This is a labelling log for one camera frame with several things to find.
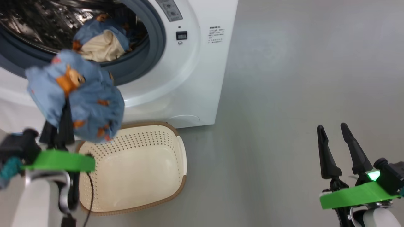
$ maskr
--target green light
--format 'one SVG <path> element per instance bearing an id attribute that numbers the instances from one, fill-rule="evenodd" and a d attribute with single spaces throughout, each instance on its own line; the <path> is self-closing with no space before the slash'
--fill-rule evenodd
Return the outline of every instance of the green light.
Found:
<path id="1" fill-rule="evenodd" d="M 374 171 L 368 173 L 368 176 L 372 179 L 372 181 L 376 181 L 376 179 L 380 176 L 380 171 Z"/>

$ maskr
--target laundry basket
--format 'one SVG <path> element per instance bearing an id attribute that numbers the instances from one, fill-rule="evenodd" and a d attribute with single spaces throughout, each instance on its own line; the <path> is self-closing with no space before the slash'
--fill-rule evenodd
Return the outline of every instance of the laundry basket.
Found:
<path id="1" fill-rule="evenodd" d="M 94 156 L 92 214 L 113 215 L 138 211 L 175 198 L 187 176 L 187 158 L 178 132 L 163 122 L 125 126 L 114 140 L 83 142 L 81 154 Z M 80 175 L 80 202 L 90 209 L 91 185 Z"/>

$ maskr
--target floor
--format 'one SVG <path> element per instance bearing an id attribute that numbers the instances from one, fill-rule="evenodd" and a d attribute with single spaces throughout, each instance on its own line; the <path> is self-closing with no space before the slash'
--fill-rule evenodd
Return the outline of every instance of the floor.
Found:
<path id="1" fill-rule="evenodd" d="M 338 226 L 319 203 L 329 182 L 316 127 L 324 125 L 350 185 L 341 122 L 372 163 L 404 160 L 403 10 L 395 0 L 240 0 L 216 124 L 180 130 L 182 193 L 140 212 L 91 217 L 88 226 Z M 1 226 L 21 189 L 17 179 L 0 193 Z M 404 224 L 404 200 L 391 211 Z M 75 216 L 81 226 L 85 214 Z"/>

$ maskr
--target washing machine door opening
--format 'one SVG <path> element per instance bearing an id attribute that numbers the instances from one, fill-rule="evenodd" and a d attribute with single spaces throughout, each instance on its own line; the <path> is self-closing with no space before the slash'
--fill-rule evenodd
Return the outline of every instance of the washing machine door opening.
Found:
<path id="1" fill-rule="evenodd" d="M 107 13 L 133 35 L 132 51 L 100 65 L 116 85 L 145 75 L 160 60 L 166 34 L 148 0 L 3 0 L 0 2 L 0 67 L 25 77 L 31 66 L 50 63 L 61 49 L 71 49 L 73 36 L 87 20 Z"/>

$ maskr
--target laundry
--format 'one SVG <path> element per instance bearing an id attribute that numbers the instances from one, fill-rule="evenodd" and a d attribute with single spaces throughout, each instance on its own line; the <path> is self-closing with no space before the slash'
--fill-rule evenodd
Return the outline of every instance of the laundry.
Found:
<path id="1" fill-rule="evenodd" d="M 107 14 L 88 20 L 73 38 L 73 50 L 96 62 L 113 61 L 131 51 L 127 30 Z"/>
<path id="2" fill-rule="evenodd" d="M 68 98 L 74 134 L 91 142 L 109 141 L 122 124 L 124 100 L 112 75 L 71 50 L 52 64 L 26 70 L 28 92 L 46 120 L 58 127 Z"/>

